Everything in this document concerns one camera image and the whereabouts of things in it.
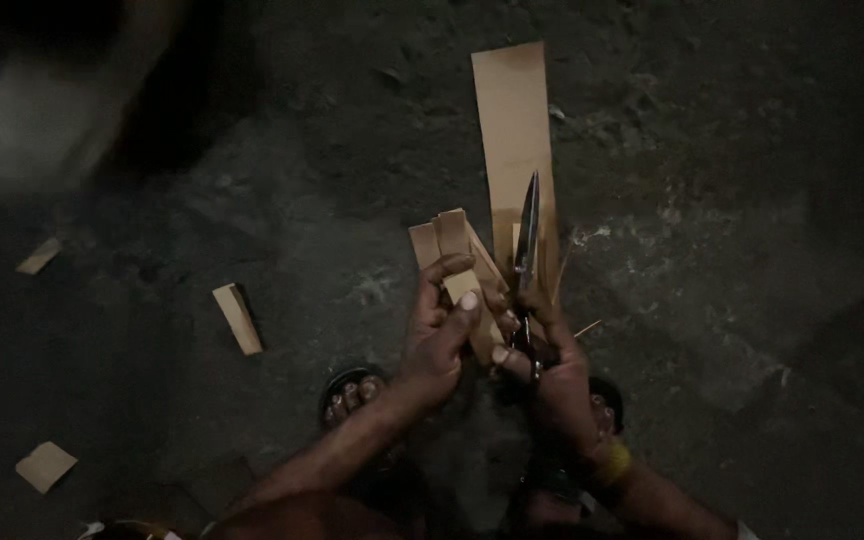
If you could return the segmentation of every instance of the yellow wristband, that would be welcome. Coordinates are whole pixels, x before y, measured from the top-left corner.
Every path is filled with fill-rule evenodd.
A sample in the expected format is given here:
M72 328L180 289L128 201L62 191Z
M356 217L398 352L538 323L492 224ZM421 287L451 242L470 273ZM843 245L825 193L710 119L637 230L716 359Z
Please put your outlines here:
M632 454L629 452L629 448L613 439L608 441L608 461L596 476L603 486L608 487L624 477L631 467Z

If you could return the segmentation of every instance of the scissor blade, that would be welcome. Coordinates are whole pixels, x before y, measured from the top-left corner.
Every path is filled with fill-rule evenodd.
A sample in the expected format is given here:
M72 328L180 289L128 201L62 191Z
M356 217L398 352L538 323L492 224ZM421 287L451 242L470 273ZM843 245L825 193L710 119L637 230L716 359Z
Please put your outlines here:
M515 290L528 289L534 276L536 244L539 239L539 171L532 173L529 189L522 205L522 224L515 251Z

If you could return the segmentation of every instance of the scissors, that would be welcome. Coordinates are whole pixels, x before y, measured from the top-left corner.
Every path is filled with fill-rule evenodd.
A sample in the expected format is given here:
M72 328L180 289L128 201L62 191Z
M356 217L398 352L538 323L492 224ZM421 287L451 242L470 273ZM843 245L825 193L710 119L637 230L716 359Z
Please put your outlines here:
M529 189L525 192L522 205L522 225L518 232L518 247L512 266L512 298L519 298L519 292L529 289L535 278L536 250L539 242L539 171L532 173ZM542 376L543 362L537 358L532 344L532 331L529 327L529 310L516 302L513 306L519 327L511 333L509 345L521 351L532 362L530 384L535 386Z

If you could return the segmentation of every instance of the dirty floor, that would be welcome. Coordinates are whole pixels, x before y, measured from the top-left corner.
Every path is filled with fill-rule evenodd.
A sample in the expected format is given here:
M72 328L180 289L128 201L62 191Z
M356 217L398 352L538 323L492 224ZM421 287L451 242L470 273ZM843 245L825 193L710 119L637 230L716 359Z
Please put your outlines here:
M562 303L602 320L581 341L633 452L762 538L864 538L864 4L226 4L94 191L0 202L0 538L201 527L190 475L268 471L317 436L330 373L394 369L406 227L461 206L491 242L469 55L536 40ZM210 294L231 282L263 353ZM469 379L422 431L430 482L493 529L520 414ZM46 440L79 462L42 497L14 466Z

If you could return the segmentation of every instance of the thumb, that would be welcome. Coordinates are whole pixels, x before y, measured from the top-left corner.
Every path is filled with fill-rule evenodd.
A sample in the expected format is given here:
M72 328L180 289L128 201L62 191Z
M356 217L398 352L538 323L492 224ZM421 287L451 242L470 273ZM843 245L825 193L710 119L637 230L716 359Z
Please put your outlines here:
M498 367L508 371L520 382L531 382L532 360L521 350L515 350L505 345L496 345L492 349L492 361Z
M479 324L482 314L482 301L474 291L468 291L456 301L455 308L448 314L445 322L432 337L432 350L436 355L452 358L459 348L469 339Z

